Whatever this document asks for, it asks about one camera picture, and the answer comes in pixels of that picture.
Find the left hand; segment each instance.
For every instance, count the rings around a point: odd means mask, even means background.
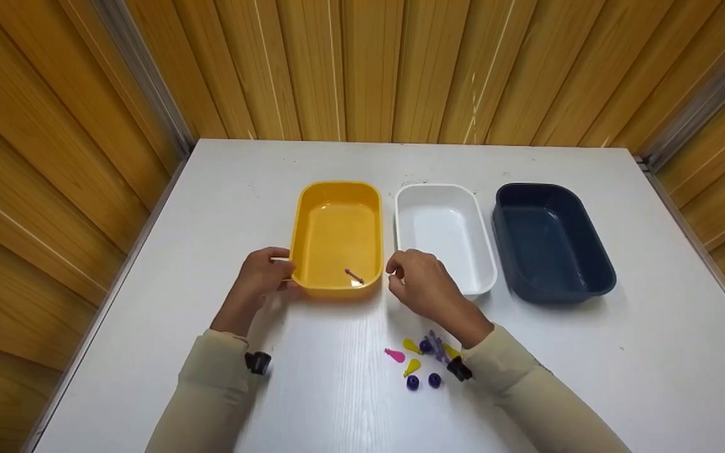
[[[270,293],[296,287],[290,280],[296,265],[287,260],[290,250],[265,247],[245,258],[237,280],[225,298],[220,311],[214,316],[212,330],[247,336],[250,322]]]

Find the sleeve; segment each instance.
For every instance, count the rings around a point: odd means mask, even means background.
[[[147,453],[230,451],[231,425],[248,390],[244,338],[207,330],[195,340]]]
[[[461,352],[478,386],[524,431],[540,453],[629,452],[612,428],[504,327]]]

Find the right hand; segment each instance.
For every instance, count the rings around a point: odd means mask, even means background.
[[[397,250],[388,260],[388,289],[417,315],[435,321],[472,348],[494,330],[480,309],[466,300],[435,255]]]

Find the navy bead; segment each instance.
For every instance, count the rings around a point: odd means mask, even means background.
[[[438,373],[434,372],[429,375],[429,386],[432,387],[432,389],[437,389],[438,387],[441,387],[441,377],[438,376]]]
[[[418,344],[418,348],[421,350],[421,352],[428,354],[432,352],[432,343],[429,342],[429,339],[423,339]]]
[[[418,390],[418,378],[414,375],[408,376],[408,389]]]

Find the white table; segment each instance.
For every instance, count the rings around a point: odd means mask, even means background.
[[[615,266],[616,288],[550,310],[512,296],[500,269],[481,309],[632,450],[725,451],[725,293],[625,150],[233,140],[199,142],[84,342],[35,450],[143,450],[242,258],[288,246],[299,192],[320,180],[379,189],[386,258],[403,184],[461,184],[486,218],[507,182],[573,190]],[[273,366],[236,451],[532,451],[504,415],[428,359],[422,372],[439,371],[446,386],[405,389],[403,365],[383,347],[428,327],[384,286],[362,306],[265,311],[254,328],[267,335],[252,346],[270,352]]]

